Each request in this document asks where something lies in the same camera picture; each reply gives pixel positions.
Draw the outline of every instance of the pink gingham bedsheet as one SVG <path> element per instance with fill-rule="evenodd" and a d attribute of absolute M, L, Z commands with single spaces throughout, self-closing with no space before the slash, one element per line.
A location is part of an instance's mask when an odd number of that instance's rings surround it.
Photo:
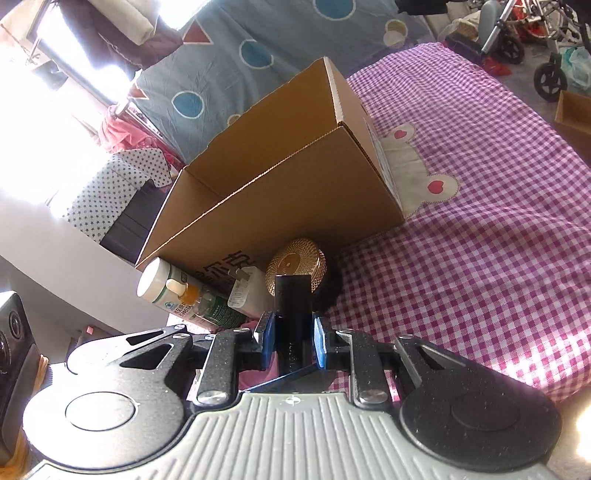
<path fill-rule="evenodd" d="M 339 257 L 328 317 L 382 342 L 413 333 L 564 399 L 591 381 L 591 175 L 533 110 L 440 44 L 349 79 L 380 136 L 409 122 L 455 198 Z M 340 376 L 333 388 L 343 388 Z"/>

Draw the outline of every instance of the cardboard box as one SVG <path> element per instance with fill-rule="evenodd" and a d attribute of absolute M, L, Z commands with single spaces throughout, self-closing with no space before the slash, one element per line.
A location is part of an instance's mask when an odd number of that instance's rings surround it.
<path fill-rule="evenodd" d="M 554 128 L 591 165 L 591 98 L 560 92 Z"/>
<path fill-rule="evenodd" d="M 315 61 L 212 140 L 180 173 L 144 245 L 228 291 L 293 239 L 328 254 L 403 223 L 384 151 L 329 59 Z"/>

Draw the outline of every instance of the black cylinder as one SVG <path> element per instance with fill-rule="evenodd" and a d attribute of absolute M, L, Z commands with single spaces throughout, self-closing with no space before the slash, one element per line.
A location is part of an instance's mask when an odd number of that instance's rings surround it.
<path fill-rule="evenodd" d="M 280 375 L 312 362 L 312 280 L 310 275 L 275 276 L 275 327 Z"/>

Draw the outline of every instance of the blue polka dot blanket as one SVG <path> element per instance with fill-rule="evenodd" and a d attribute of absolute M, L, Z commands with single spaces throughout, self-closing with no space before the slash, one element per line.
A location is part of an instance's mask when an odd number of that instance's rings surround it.
<path fill-rule="evenodd" d="M 349 76 L 433 40 L 424 18 L 398 13 L 394 0 L 210 0 L 181 33 L 184 44 L 129 95 L 187 164 L 318 58 Z"/>

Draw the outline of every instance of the black circular plate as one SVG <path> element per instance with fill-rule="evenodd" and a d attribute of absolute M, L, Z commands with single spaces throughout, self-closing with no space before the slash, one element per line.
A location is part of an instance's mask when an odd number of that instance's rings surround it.
<path fill-rule="evenodd" d="M 511 471 L 543 460 L 561 430 L 556 407 L 541 391 L 469 367 L 425 379 L 404 400 L 400 420 L 422 450 L 480 472 Z"/>
<path fill-rule="evenodd" d="M 35 395 L 23 415 L 29 441 L 69 468 L 132 465 L 166 447 L 184 425 L 181 400 L 154 371 L 108 369 L 78 375 Z"/>

